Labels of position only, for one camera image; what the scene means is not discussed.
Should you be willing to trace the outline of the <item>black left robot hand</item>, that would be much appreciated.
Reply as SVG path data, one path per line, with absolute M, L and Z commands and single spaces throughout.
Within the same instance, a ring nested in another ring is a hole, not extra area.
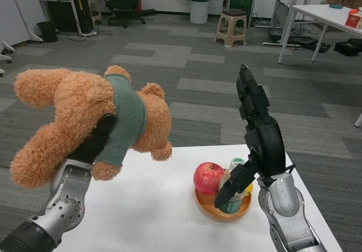
M 93 164 L 96 157 L 104 149 L 109 134 L 116 123 L 117 117 L 115 115 L 105 114 L 92 130 L 90 136 L 85 138 L 78 148 L 70 153 L 67 158 L 86 164 Z

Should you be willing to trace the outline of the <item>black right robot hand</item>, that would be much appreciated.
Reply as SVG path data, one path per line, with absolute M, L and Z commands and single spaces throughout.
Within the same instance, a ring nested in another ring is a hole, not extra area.
M 237 165 L 214 200 L 221 208 L 236 193 L 243 192 L 255 175 L 270 178 L 286 171 L 285 147 L 278 122 L 269 115 L 269 101 L 263 87 L 257 84 L 246 65 L 242 65 L 236 81 L 240 116 L 247 121 L 244 136 L 250 154 L 245 164 Z

